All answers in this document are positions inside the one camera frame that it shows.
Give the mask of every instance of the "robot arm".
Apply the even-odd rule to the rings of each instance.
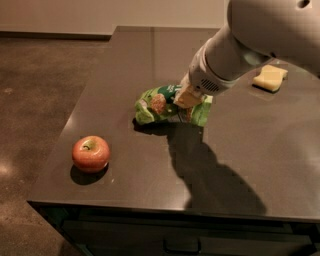
[[[273,58],[320,77],[320,1],[230,0],[227,18],[183,79],[195,97],[217,95]]]

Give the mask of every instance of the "red apple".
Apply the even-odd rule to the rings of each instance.
[[[79,170],[85,173],[97,173],[109,162],[110,149],[108,143],[98,136],[80,139],[73,146],[72,160]]]

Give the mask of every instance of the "crumpled snack bag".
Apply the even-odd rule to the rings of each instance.
[[[135,104],[137,123],[182,122],[203,127],[207,123],[212,96],[205,95],[201,104],[183,109],[173,103],[181,88],[181,85],[168,85],[144,92]]]

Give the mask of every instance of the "yellow sponge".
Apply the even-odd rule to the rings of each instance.
[[[253,78],[253,86],[262,90],[276,93],[279,91],[282,80],[287,77],[288,71],[271,65],[262,68],[259,76]]]

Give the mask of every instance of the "floor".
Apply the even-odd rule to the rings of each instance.
[[[0,256],[78,256],[26,202],[103,41],[0,38]]]

